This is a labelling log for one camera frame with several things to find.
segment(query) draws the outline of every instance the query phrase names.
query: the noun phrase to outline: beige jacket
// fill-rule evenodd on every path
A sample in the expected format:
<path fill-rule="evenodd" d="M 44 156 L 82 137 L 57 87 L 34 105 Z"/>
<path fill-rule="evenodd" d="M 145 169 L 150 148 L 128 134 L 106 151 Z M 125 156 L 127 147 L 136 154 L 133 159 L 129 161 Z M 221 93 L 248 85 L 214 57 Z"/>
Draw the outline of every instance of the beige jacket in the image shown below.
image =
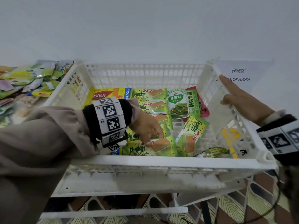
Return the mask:
<path fill-rule="evenodd" d="M 134 121 L 139 106 L 129 102 Z M 96 154 L 81 110 L 43 107 L 0 129 L 0 223 L 36 223 L 70 159 Z"/>

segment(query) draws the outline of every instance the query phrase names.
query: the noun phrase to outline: white plastic basket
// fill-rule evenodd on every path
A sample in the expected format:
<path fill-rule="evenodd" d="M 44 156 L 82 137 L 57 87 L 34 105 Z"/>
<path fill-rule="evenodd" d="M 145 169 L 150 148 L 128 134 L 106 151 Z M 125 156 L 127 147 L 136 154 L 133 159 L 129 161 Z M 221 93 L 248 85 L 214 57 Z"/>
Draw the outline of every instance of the white plastic basket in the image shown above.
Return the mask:
<path fill-rule="evenodd" d="M 210 126 L 200 146 L 226 147 L 235 151 L 230 158 L 187 158 L 156 156 L 96 156 L 73 160 L 53 196 L 115 195 L 155 192 L 205 192 L 197 199 L 234 191 L 244 185 L 239 179 L 277 167 L 273 155 L 232 106 L 219 102 L 226 88 L 210 64 L 98 64 L 76 62 L 50 96 L 45 106 L 81 109 L 89 89 L 168 89 L 197 86 L 210 111 Z M 79 87 L 72 83 L 76 80 Z M 184 122 L 174 121 L 176 136 Z M 240 137 L 234 140 L 230 129 Z"/>

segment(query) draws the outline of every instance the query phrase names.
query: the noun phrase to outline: white wall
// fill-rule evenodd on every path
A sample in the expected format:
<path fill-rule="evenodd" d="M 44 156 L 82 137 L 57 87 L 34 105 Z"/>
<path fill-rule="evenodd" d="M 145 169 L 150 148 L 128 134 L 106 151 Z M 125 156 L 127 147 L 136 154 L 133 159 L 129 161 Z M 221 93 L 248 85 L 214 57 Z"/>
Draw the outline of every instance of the white wall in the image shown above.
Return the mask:
<path fill-rule="evenodd" d="M 299 116 L 298 7 L 299 0 L 1 0 L 0 64 L 275 58 L 253 94 Z"/>

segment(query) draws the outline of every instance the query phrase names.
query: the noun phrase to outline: patterned floor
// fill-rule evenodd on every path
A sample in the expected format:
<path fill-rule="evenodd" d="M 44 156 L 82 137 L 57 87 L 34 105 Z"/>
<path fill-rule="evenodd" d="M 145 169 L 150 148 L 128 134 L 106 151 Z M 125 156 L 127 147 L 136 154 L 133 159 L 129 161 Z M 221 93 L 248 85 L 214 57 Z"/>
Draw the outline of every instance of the patterned floor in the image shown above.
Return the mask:
<path fill-rule="evenodd" d="M 267 171 L 246 180 L 247 187 L 217 198 L 208 200 L 208 207 L 212 223 L 232 224 L 243 223 L 264 214 L 274 204 L 278 195 L 276 186 L 277 180 L 274 171 Z M 140 196 L 137 208 L 156 208 L 167 207 L 171 204 L 171 194 L 143 194 Z M 103 196 L 78 197 L 69 204 L 69 210 L 73 211 L 92 211 L 110 209 L 103 200 Z M 146 215 L 145 217 L 155 220 L 169 220 L 177 224 L 200 223 L 203 224 L 203 215 L 200 204 L 188 206 L 188 214 L 169 214 L 169 215 Z M 95 217 L 95 218 L 74 218 L 74 219 L 45 219 L 38 224 L 123 224 L 128 218 L 123 217 Z M 281 195 L 279 203 L 274 211 L 264 218 L 253 222 L 255 224 L 294 224 L 287 199 Z"/>

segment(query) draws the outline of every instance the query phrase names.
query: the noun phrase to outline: hand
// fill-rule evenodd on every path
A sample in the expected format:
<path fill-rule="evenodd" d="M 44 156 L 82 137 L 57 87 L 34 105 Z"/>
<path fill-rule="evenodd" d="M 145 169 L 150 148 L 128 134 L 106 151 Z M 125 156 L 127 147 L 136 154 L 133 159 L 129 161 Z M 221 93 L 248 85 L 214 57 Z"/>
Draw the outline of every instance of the hand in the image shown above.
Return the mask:
<path fill-rule="evenodd" d="M 225 95 L 220 103 L 223 105 L 234 105 L 239 113 L 246 119 L 260 126 L 263 120 L 275 112 L 255 97 L 246 93 L 244 90 L 241 90 L 224 75 L 220 75 L 219 79 L 231 93 Z"/>
<path fill-rule="evenodd" d="M 149 114 L 140 111 L 138 119 L 129 125 L 132 131 L 139 135 L 139 138 L 147 147 L 151 147 L 150 139 L 153 137 L 163 138 L 163 129 L 158 121 Z"/>

